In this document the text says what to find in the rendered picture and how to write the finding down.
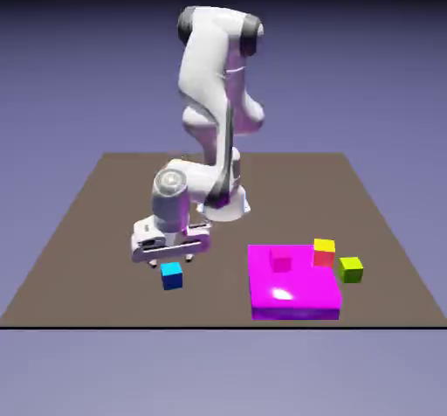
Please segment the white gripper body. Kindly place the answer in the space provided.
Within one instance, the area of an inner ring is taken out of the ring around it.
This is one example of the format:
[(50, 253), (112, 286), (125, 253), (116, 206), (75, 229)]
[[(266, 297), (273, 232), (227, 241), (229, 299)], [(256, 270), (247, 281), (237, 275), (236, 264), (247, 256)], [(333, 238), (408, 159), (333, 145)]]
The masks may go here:
[(131, 236), (132, 260), (134, 262), (154, 263), (158, 260), (185, 256), (192, 258), (206, 252), (210, 246), (210, 223), (188, 226), (179, 233), (156, 231), (156, 237), (137, 239), (138, 233)]

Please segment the small blue cube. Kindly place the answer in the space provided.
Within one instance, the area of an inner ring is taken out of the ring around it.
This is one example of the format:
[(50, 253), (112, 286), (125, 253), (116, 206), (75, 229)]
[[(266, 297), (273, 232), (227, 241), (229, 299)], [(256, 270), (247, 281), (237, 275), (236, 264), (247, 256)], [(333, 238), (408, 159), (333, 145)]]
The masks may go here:
[(181, 288), (183, 283), (181, 264), (179, 262), (162, 263), (161, 278), (165, 290)]

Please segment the small magenta cube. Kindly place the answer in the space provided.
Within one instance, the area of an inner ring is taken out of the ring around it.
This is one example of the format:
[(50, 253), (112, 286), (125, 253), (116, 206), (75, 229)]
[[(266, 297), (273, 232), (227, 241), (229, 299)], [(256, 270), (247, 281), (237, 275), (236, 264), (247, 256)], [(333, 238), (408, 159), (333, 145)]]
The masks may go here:
[(274, 273), (286, 273), (292, 269), (292, 251), (289, 246), (270, 246), (270, 266)]

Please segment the small yellow cube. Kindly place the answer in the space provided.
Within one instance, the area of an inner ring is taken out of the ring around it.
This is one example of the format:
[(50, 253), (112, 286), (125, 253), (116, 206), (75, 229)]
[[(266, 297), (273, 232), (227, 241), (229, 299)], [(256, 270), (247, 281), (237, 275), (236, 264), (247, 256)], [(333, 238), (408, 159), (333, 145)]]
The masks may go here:
[(315, 239), (313, 241), (313, 265), (332, 268), (335, 257), (335, 241), (332, 239)]

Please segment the small green cube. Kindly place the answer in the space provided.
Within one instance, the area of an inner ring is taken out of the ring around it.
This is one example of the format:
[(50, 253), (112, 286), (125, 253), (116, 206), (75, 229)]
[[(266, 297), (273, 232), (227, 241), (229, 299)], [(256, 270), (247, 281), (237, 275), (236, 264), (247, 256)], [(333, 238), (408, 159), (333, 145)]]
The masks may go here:
[(359, 283), (363, 276), (363, 265), (358, 257), (340, 257), (339, 274), (343, 283)]

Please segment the large magenta box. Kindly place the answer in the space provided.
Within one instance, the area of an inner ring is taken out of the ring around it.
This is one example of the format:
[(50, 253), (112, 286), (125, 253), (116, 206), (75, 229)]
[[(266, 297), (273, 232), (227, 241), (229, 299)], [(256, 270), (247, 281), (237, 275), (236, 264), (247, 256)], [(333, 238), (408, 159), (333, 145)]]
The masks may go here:
[(313, 246), (289, 246), (292, 269), (276, 274), (269, 260), (270, 246), (249, 245), (251, 318), (275, 320), (337, 320), (342, 296), (334, 272), (313, 265)]

